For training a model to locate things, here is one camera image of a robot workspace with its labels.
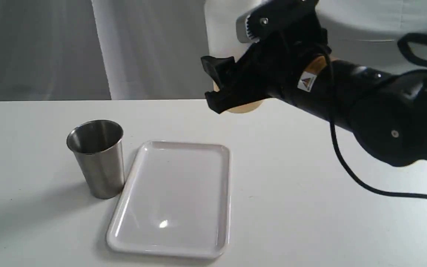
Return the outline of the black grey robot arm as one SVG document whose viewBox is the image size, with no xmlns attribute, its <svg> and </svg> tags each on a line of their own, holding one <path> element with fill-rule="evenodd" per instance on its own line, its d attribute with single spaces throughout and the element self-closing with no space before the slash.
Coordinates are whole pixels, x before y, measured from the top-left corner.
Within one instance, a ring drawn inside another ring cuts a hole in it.
<svg viewBox="0 0 427 267">
<path fill-rule="evenodd" d="M 398 49 L 420 69 L 393 75 L 333 60 L 324 43 L 285 40 L 274 34 L 238 60 L 201 58 L 219 91 L 205 93 L 209 108 L 223 113 L 276 98 L 354 134 L 361 147 L 391 166 L 427 160 L 427 59 L 411 43 L 427 46 L 427 34 L 408 33 Z"/>
</svg>

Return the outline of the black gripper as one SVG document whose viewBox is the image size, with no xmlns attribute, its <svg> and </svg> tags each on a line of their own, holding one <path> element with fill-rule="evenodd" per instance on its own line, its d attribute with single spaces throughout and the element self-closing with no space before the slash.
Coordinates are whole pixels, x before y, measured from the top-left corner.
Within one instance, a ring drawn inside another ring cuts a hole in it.
<svg viewBox="0 0 427 267">
<path fill-rule="evenodd" d="M 330 70 L 330 53 L 326 35 L 273 35 L 253 44 L 237 63 L 233 56 L 202 56 L 203 70 L 215 83 L 205 100 L 217 114 L 250 113 L 269 98 L 299 102 Z"/>
</svg>

